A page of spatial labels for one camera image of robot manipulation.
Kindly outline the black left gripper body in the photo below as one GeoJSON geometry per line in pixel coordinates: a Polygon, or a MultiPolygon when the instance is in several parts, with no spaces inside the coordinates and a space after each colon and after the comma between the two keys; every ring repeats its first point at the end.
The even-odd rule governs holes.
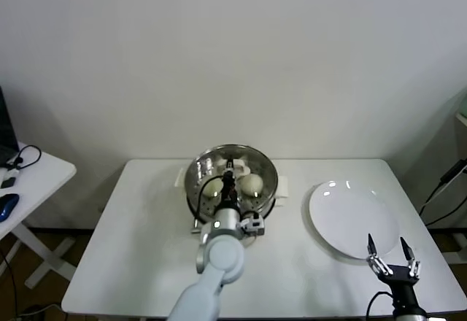
{"type": "Polygon", "coordinates": [[[235,180],[232,177],[223,177],[223,188],[221,190],[220,208],[237,208],[237,192],[235,180]]]}

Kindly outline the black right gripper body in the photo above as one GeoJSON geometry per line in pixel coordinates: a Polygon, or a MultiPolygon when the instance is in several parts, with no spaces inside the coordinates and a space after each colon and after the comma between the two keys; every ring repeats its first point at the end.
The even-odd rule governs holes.
{"type": "Polygon", "coordinates": [[[379,272],[378,279],[386,284],[392,294],[395,311],[419,311],[420,306],[414,292],[418,278],[408,266],[389,265],[389,272],[379,272]]]}

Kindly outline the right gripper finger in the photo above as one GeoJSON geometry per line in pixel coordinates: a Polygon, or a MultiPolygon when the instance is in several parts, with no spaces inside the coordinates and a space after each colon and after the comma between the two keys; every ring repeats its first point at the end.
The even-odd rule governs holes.
{"type": "Polygon", "coordinates": [[[393,270],[381,259],[380,256],[378,256],[376,245],[370,233],[368,234],[367,250],[368,257],[366,258],[366,262],[371,270],[377,276],[391,276],[393,274],[393,270]]]}
{"type": "Polygon", "coordinates": [[[401,246],[402,246],[404,256],[408,263],[407,267],[409,269],[409,276],[413,278],[419,278],[420,277],[420,261],[415,258],[412,248],[408,245],[408,243],[403,237],[400,238],[400,241],[401,241],[401,246]]]}

